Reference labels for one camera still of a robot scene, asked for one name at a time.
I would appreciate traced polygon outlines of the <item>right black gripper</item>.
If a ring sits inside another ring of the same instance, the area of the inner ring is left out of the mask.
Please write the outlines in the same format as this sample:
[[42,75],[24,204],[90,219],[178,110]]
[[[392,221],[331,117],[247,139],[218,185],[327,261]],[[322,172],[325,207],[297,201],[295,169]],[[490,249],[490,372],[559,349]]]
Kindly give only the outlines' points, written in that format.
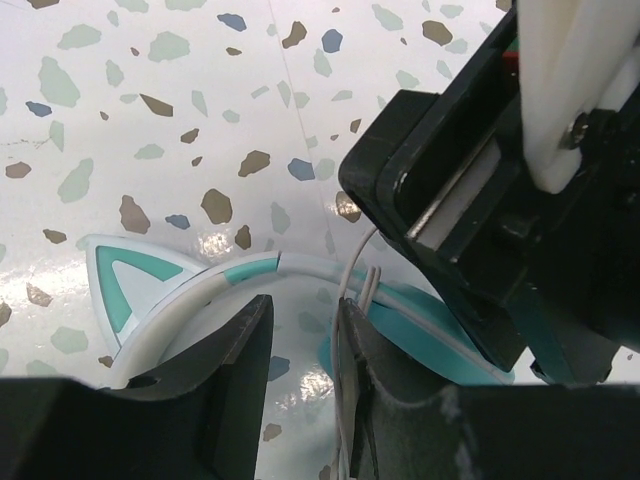
[[604,381],[619,348],[639,341],[639,87],[620,110],[569,126],[582,161],[557,194],[524,158],[517,9],[446,92],[501,92],[505,106],[410,239],[459,255],[457,272],[504,310],[541,379]]

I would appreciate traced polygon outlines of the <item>teal white cat-ear headphones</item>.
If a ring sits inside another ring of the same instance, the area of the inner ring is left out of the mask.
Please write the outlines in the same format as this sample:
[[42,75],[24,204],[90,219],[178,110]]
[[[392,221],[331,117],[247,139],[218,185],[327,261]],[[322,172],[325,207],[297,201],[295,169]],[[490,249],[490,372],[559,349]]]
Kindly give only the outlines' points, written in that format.
[[184,327],[217,297],[255,278],[323,280],[356,294],[375,329],[440,376],[460,385],[510,385],[512,368],[491,364],[438,298],[406,284],[367,279],[351,266],[269,251],[208,267],[179,252],[124,237],[89,235],[86,266],[93,308],[114,359],[110,386],[161,363]]

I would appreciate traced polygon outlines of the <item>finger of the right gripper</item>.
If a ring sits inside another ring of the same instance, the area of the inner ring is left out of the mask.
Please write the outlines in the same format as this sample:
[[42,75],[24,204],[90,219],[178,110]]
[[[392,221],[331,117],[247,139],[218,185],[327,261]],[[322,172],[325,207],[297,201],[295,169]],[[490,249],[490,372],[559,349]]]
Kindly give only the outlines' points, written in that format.
[[402,256],[433,285],[481,357],[510,370],[521,338],[499,307],[473,293],[457,272],[460,257],[422,247],[409,231],[472,157],[505,106],[501,92],[424,93],[400,90],[346,155],[343,190]]

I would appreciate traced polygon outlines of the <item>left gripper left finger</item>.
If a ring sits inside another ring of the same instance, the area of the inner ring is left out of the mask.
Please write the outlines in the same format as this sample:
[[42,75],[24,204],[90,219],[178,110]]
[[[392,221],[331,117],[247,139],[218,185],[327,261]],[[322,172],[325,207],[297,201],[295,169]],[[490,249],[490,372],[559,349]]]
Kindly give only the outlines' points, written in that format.
[[5,479],[250,479],[274,326],[259,295],[122,389],[63,377],[1,383]]

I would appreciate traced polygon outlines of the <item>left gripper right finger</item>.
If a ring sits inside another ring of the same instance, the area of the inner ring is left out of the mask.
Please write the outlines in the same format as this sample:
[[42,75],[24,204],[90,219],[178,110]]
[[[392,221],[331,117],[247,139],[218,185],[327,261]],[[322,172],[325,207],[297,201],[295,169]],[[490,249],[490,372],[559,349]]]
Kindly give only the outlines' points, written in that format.
[[635,479],[639,389],[458,386],[338,307],[343,457],[358,479]]

